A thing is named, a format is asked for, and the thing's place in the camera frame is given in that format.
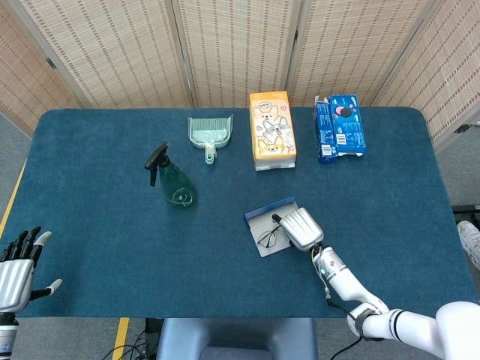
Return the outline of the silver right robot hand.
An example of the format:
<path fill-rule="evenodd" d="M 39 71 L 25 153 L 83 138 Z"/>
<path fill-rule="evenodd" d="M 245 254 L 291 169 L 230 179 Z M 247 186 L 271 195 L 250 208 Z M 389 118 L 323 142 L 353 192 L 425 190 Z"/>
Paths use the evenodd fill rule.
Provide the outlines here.
<path fill-rule="evenodd" d="M 290 242 L 302 252 L 309 251 L 324 239 L 320 225 L 305 208 L 298 208 L 284 217 L 274 213 L 271 218 L 280 225 Z"/>

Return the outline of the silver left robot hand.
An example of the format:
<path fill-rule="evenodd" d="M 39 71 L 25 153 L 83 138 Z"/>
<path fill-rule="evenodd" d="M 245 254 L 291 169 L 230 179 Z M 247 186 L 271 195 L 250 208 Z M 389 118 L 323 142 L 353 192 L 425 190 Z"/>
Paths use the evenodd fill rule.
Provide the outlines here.
<path fill-rule="evenodd" d="M 38 261 L 53 235 L 50 231 L 39 235 L 40 231 L 40 226 L 22 231 L 0 253 L 0 314 L 18 314 L 29 302 L 51 296 L 62 285 L 59 278 L 43 289 L 32 288 Z"/>

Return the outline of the black eyeglasses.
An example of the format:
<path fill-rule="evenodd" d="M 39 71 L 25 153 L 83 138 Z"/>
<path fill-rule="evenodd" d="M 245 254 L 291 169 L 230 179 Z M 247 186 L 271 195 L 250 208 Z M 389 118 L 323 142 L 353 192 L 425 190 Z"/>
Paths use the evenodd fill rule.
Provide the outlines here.
<path fill-rule="evenodd" d="M 280 225 L 275 225 L 272 229 L 262 232 L 256 245 L 267 250 L 284 249 L 291 246 L 290 240 Z"/>

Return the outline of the blue folding glasses case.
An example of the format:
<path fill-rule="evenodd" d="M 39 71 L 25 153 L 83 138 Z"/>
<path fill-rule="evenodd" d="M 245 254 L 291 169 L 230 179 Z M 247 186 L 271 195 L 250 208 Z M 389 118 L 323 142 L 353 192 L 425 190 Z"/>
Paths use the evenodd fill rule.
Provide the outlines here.
<path fill-rule="evenodd" d="M 250 229 L 250 233 L 256 245 L 258 236 L 266 230 L 271 230 L 275 225 L 279 225 L 272 219 L 274 213 L 284 217 L 298 208 L 295 199 L 289 196 L 285 199 L 278 200 L 272 204 L 265 205 L 256 210 L 244 214 L 244 219 Z M 267 250 L 256 245 L 259 255 L 263 257 L 270 256 L 284 249 Z"/>

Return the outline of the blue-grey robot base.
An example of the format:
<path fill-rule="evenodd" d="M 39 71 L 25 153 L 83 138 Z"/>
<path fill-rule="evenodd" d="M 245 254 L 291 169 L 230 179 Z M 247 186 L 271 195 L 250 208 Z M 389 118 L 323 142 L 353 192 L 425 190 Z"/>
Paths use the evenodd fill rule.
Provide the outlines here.
<path fill-rule="evenodd" d="M 318 360 L 312 318 L 168 318 L 157 360 Z"/>

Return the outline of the dark blue cookie box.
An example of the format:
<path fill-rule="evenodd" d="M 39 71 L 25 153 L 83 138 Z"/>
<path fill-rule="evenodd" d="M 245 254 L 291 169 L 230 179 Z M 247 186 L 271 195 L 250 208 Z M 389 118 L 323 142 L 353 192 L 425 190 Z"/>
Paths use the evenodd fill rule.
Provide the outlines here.
<path fill-rule="evenodd" d="M 327 100 L 321 100 L 319 96 L 315 97 L 314 115 L 318 161 L 321 164 L 330 164 L 337 157 L 337 149 L 330 107 Z"/>

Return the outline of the orange corgi tissue pack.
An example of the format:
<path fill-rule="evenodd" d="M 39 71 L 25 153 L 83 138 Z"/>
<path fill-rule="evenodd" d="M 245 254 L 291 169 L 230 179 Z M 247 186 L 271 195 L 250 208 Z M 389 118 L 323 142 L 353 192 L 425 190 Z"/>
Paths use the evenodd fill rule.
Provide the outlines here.
<path fill-rule="evenodd" d="M 252 153 L 255 170 L 296 166 L 296 138 L 286 91 L 249 95 Z"/>

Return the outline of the blue table cloth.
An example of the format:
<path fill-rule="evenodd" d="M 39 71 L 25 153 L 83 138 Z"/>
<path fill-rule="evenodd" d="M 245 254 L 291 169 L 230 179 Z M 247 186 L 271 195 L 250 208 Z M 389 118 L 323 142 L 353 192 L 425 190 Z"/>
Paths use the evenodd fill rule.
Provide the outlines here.
<path fill-rule="evenodd" d="M 212 165 L 188 118 L 233 115 Z M 432 316 L 478 296 L 423 115 L 362 108 L 367 152 L 317 160 L 314 111 L 292 109 L 295 167 L 257 172 L 247 109 L 56 109 L 37 124 L 0 247 L 52 232 L 34 273 L 59 290 L 26 317 L 337 317 L 311 257 L 261 257 L 244 214 L 293 197 L 355 276 L 391 308 Z M 163 143 L 193 182 L 171 205 L 146 161 Z"/>

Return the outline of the blue cookie box with picture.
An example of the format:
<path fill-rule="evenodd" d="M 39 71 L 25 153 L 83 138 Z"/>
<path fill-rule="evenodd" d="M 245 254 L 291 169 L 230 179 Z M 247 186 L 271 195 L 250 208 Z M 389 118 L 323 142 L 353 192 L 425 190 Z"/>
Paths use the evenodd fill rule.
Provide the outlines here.
<path fill-rule="evenodd" d="M 357 97 L 354 94 L 331 95 L 328 103 L 338 155 L 363 156 L 366 143 Z"/>

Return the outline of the green spray bottle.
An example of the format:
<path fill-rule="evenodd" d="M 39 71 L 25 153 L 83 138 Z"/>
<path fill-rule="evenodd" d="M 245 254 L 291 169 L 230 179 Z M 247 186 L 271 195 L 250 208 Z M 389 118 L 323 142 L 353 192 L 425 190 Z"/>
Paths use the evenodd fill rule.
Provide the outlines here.
<path fill-rule="evenodd" d="M 148 157 L 145 169 L 150 173 L 150 186 L 154 187 L 157 175 L 166 201 L 172 206 L 191 206 L 197 196 L 193 182 L 170 160 L 167 154 L 169 143 L 158 146 Z"/>

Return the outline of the mint green dustpan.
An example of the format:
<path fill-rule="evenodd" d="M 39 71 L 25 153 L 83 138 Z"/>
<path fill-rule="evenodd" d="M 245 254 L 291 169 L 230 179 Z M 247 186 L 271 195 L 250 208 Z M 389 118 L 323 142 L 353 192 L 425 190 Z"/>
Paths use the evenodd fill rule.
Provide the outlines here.
<path fill-rule="evenodd" d="M 233 115 L 226 118 L 187 119 L 187 132 L 190 142 L 205 151 L 205 163 L 212 165 L 217 157 L 217 149 L 230 141 L 233 130 Z"/>

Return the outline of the black table leg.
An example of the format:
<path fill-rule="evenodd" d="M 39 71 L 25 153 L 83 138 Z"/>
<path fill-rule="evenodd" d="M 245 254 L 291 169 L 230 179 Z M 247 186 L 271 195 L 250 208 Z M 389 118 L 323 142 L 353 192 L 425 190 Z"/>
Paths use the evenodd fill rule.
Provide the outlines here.
<path fill-rule="evenodd" d="M 148 360 L 156 360 L 158 344 L 164 324 L 164 319 L 145 319 L 145 355 Z"/>

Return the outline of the white shoe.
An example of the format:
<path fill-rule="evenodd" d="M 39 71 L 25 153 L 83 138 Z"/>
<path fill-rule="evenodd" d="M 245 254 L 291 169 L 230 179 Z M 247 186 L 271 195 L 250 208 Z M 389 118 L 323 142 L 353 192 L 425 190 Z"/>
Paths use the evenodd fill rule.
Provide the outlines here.
<path fill-rule="evenodd" d="M 480 230 L 469 221 L 462 220 L 457 225 L 462 248 L 480 271 Z"/>

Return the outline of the woven folding screen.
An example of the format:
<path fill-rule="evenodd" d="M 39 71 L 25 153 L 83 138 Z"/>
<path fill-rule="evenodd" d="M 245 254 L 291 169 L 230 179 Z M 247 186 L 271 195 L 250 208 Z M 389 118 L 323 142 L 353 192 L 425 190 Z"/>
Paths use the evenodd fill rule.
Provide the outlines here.
<path fill-rule="evenodd" d="M 434 144 L 480 122 L 480 0 L 0 0 L 0 110 L 293 106 L 356 94 L 419 110 Z"/>

